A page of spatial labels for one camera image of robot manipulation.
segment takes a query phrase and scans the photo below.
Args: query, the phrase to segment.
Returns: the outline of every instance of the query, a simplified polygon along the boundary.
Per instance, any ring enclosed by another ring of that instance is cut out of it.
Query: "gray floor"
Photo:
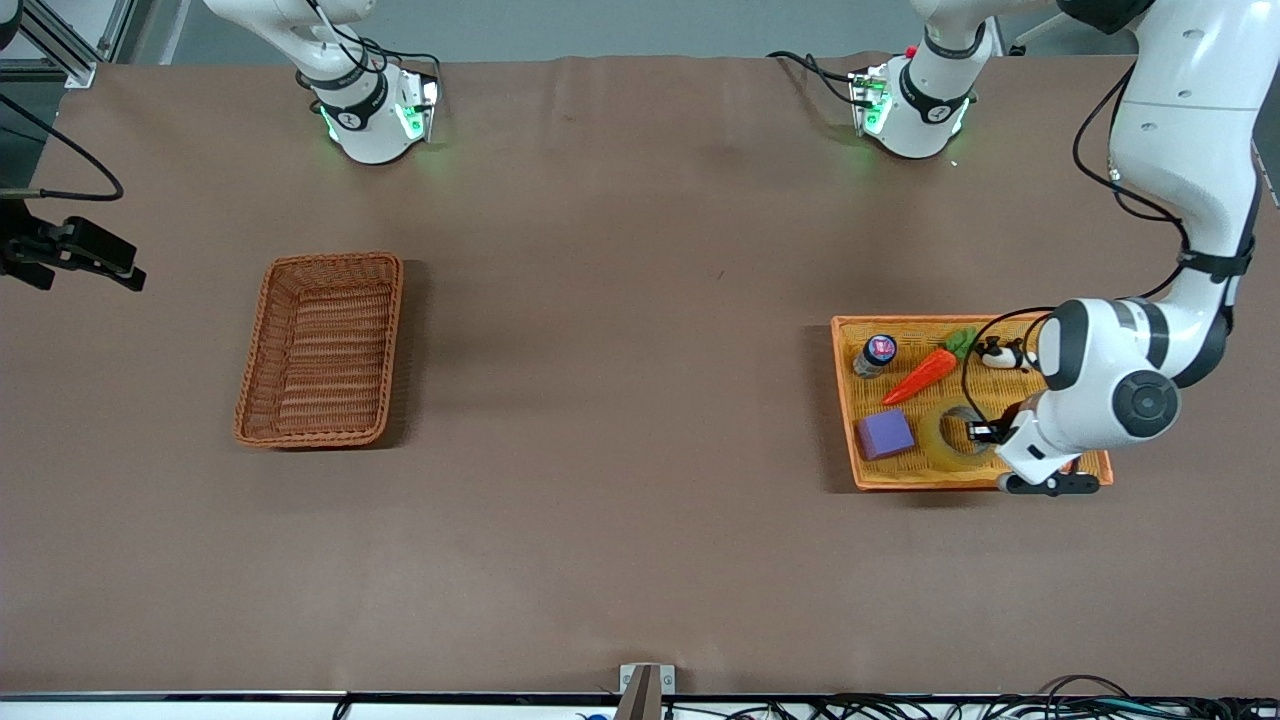
[[[1001,18],[1006,44],[1051,14],[1037,10]],[[214,15],[202,0],[154,0],[150,14],[138,22],[141,37],[132,54],[137,61],[161,61],[168,54],[174,64],[285,63],[257,36]],[[357,27],[388,47],[431,51],[445,63],[564,55],[762,56],[783,49],[838,56],[900,50],[920,35],[919,18],[906,0],[381,0]],[[1133,53],[1135,47],[1126,33],[1108,37],[1073,23],[1033,44],[1029,54]],[[61,97],[51,83],[3,87],[46,119]],[[1275,167],[1280,163],[1280,92],[1272,96],[1257,135],[1262,156]],[[4,114],[0,122],[22,132],[32,129]],[[0,178],[23,184],[38,147],[0,133],[0,156],[5,159]]]

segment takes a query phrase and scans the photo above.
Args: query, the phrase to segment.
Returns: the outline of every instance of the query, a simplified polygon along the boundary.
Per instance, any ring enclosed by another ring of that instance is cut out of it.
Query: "orange carrot toy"
[[[960,366],[960,361],[969,354],[969,346],[975,340],[978,340],[978,331],[974,328],[961,328],[948,334],[942,346],[925,355],[924,360],[920,360],[920,364],[902,378],[902,382],[888,391],[881,404],[897,405],[950,375]]]

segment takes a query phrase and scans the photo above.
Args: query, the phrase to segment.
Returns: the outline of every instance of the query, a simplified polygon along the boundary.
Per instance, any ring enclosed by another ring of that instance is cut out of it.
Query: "brown table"
[[[381,168],[289,68],[102,68],[59,127],[128,195],[35,208],[150,282],[0,283],[0,685],[586,691],[649,659],[696,692],[1275,693],[1270,206],[1224,366],[1114,488],[852,492],[832,315],[1170,269],[1070,163],[1125,63],[993,61],[918,163],[774,61],[451,65],[439,143]],[[38,179],[99,182],[60,147]],[[393,437],[238,447],[262,270],[362,249],[410,268]]]

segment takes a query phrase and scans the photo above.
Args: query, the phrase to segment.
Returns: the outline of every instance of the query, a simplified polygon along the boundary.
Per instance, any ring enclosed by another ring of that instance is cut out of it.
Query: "purple cube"
[[[901,410],[886,410],[858,420],[858,445],[863,459],[879,460],[915,447],[911,427]]]

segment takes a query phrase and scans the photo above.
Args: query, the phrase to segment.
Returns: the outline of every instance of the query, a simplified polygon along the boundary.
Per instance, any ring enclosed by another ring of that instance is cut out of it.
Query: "yellow tape roll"
[[[915,433],[920,450],[929,459],[929,465],[938,470],[959,473],[991,462],[996,450],[993,445],[975,442],[977,452],[960,452],[947,442],[942,434],[942,421],[947,418],[957,418],[970,423],[980,420],[963,397],[948,397],[931,407],[920,419],[920,427]]]

